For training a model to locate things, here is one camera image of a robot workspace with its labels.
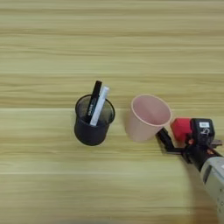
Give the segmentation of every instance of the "pen holder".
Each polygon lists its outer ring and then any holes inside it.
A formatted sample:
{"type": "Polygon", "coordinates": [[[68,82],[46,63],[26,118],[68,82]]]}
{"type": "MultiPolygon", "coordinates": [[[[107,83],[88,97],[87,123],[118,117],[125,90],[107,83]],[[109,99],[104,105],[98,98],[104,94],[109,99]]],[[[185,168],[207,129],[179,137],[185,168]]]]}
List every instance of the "pen holder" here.
{"type": "Polygon", "coordinates": [[[85,121],[90,98],[91,94],[85,95],[75,105],[74,134],[82,143],[94,146],[101,144],[106,138],[109,125],[115,120],[116,112],[112,103],[106,100],[97,125],[90,125],[85,121]]]}

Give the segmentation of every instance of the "pink cup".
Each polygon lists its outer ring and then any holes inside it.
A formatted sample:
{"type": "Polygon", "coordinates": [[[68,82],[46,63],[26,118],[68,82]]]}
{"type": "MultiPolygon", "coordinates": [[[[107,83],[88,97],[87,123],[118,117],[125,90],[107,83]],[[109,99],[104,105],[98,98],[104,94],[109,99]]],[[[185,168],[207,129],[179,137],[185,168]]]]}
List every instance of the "pink cup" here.
{"type": "Polygon", "coordinates": [[[138,95],[131,103],[126,132],[133,141],[142,142],[154,137],[171,119],[166,102],[154,95],[138,95]]]}

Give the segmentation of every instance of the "pen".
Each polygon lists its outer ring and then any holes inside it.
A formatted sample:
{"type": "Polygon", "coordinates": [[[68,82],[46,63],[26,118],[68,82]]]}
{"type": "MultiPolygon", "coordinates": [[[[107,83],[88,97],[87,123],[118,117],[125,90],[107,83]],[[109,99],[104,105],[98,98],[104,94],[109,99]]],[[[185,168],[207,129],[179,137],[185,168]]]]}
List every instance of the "pen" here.
{"type": "Polygon", "coordinates": [[[94,84],[94,90],[93,90],[93,93],[91,95],[91,99],[89,101],[89,104],[87,106],[87,113],[86,113],[86,123],[90,123],[91,119],[92,119],[92,116],[95,112],[95,106],[98,102],[98,99],[99,99],[99,94],[100,94],[100,91],[101,91],[101,87],[102,87],[102,82],[101,81],[96,81],[95,84],[94,84]]]}
{"type": "Polygon", "coordinates": [[[94,114],[93,114],[91,122],[90,122],[90,124],[93,125],[93,126],[96,126],[98,121],[99,121],[99,117],[101,115],[102,108],[103,108],[104,102],[106,101],[108,92],[109,92],[109,88],[108,87],[103,87],[103,89],[101,91],[101,94],[100,94],[100,97],[99,97],[99,100],[98,100],[98,102],[96,104],[96,107],[94,109],[94,114]]]}

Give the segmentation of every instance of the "wooden table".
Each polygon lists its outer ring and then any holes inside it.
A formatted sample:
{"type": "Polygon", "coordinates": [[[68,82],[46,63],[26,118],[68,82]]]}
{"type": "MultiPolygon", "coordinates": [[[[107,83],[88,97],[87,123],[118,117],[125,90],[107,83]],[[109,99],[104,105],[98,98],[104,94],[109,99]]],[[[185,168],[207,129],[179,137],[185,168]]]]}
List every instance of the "wooden table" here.
{"type": "Polygon", "coordinates": [[[224,2],[0,0],[0,223],[215,224],[196,169],[128,139],[138,94],[210,117],[224,140],[224,2]],[[74,136],[74,104],[111,87],[106,141],[74,136]]]}

